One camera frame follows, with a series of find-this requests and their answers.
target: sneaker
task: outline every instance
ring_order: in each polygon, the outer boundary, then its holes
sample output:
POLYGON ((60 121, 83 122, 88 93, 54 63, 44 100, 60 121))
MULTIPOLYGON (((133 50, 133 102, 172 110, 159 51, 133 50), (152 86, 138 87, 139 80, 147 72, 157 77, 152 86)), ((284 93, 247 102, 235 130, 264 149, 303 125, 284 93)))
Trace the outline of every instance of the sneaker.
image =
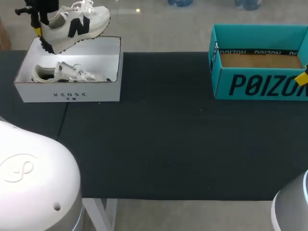
POLYGON ((65 62, 57 63, 56 68, 44 68, 36 65, 32 75, 33 82, 111 82, 109 78, 86 72, 79 64, 70 66, 65 62))
POLYGON ((40 40, 49 53, 58 54, 84 39, 94 39, 107 28, 110 12, 106 7, 93 7, 93 1, 75 2, 61 7, 49 25, 41 24, 40 40))

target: shoelace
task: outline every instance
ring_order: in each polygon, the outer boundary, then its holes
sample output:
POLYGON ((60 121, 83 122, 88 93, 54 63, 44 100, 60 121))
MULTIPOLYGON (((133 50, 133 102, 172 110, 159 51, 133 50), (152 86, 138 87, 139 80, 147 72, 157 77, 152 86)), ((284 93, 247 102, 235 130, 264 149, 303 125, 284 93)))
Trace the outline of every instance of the shoelace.
POLYGON ((72 8, 76 12, 80 13, 92 13, 94 12, 94 7, 93 7, 94 2, 92 0, 82 0, 82 1, 77 1, 72 5, 72 8))
POLYGON ((89 81, 95 81, 96 80, 96 77, 95 75, 89 73, 89 72, 86 72, 85 69, 82 69, 81 68, 81 65, 80 64, 75 64, 73 66, 76 70, 75 70, 75 76, 77 78, 69 78, 70 80, 72 81, 78 81, 78 80, 81 80, 81 81, 86 81, 86 82, 89 82, 89 81))

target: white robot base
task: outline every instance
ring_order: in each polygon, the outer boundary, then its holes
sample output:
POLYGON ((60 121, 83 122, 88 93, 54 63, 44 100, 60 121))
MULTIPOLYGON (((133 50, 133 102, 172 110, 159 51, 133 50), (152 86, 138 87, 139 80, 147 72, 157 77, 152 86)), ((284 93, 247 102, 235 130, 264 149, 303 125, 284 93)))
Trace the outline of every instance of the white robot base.
POLYGON ((81 231, 80 172, 47 137, 0 121, 0 231, 81 231))
POLYGON ((275 231, 281 231, 278 221, 277 221, 277 217, 276 217, 276 213, 275 213, 275 202, 276 202, 276 197, 278 194, 276 194, 273 202, 271 203, 271 208, 270 208, 270 217, 271 217, 271 223, 273 225, 273 228, 275 231))

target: black n logo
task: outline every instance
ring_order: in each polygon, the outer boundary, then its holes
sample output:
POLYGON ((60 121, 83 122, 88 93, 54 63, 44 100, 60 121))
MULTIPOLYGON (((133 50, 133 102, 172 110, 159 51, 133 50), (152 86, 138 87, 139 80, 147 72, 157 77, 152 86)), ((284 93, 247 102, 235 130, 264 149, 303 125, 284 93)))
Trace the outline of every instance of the black n logo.
POLYGON ((83 25, 81 24, 81 21, 79 18, 74 18, 71 21, 71 26, 68 31, 68 37, 72 38, 75 36, 76 31, 78 32, 78 35, 87 34, 90 29, 90 19, 83 16, 83 25))

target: black table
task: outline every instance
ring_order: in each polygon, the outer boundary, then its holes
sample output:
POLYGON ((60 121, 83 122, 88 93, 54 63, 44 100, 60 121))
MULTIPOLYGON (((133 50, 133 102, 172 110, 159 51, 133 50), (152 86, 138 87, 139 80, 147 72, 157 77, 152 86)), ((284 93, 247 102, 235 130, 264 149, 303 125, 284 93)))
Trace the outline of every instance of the black table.
POLYGON ((58 139, 66 103, 23 103, 13 85, 26 51, 0 51, 0 116, 23 129, 58 139))
POLYGON ((125 53, 121 102, 70 103, 58 140, 84 197, 272 200, 308 169, 307 115, 215 100, 207 53, 125 53))

